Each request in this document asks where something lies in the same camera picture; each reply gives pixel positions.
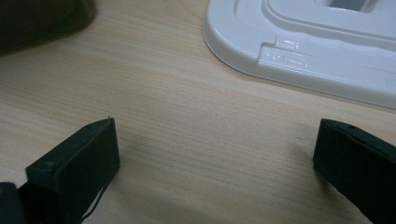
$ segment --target white plastic stand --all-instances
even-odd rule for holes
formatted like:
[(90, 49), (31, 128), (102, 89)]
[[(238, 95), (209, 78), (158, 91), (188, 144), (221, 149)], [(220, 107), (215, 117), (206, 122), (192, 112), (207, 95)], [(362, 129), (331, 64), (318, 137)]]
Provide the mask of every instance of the white plastic stand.
[(396, 108), (396, 4), (211, 0), (208, 46), (243, 73)]

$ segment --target black plastic piece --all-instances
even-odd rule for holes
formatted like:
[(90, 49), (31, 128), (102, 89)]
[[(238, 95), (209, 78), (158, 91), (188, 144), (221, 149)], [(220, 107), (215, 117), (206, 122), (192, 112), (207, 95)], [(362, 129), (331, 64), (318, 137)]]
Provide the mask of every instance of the black plastic piece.
[(2, 0), (0, 55), (73, 33), (94, 11), (92, 0)]
[[(15, 211), (28, 224), (81, 223), (92, 213), (119, 168), (115, 121), (100, 120), (28, 166), (28, 182), (19, 188), (19, 200), (14, 191), (8, 195), (12, 196), (9, 200), (21, 202), (23, 213), (21, 209)], [(3, 209), (0, 207), (0, 214), (7, 210)]]
[(26, 224), (18, 190), (12, 183), (0, 183), (0, 223)]
[(374, 223), (396, 223), (396, 147), (349, 124), (323, 119), (314, 167)]

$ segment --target black object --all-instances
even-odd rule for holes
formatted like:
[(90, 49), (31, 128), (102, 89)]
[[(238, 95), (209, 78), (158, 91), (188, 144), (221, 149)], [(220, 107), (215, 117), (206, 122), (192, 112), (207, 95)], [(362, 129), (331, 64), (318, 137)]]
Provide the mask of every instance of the black object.
[(314, 167), (374, 223), (396, 223), (396, 147), (323, 119)]
[(94, 11), (92, 0), (2, 0), (0, 55), (73, 33)]
[(114, 119), (89, 124), (28, 166), (18, 195), (13, 184), (0, 184), (0, 223), (81, 223), (119, 168)]
[(367, 0), (333, 0), (330, 7), (361, 11)]

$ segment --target light wood surface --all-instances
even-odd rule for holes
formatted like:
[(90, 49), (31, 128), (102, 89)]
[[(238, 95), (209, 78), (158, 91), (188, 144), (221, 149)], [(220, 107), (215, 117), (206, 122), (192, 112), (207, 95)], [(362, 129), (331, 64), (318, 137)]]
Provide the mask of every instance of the light wood surface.
[(97, 0), (83, 31), (0, 58), (0, 176), (115, 118), (121, 168), (85, 223), (370, 223), (313, 170), (319, 121), (396, 145), (396, 112), (243, 75), (208, 1)]

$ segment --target wooden table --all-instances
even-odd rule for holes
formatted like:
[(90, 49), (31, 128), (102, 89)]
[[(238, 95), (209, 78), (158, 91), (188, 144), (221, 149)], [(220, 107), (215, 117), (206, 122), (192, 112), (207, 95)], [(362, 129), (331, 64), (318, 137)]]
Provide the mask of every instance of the wooden table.
[(206, 46), (208, 0), (97, 0), (85, 30), (0, 58), (0, 176), (115, 118), (121, 168), (85, 223), (370, 223), (313, 170), (322, 118), (396, 145), (396, 111), (265, 79)]

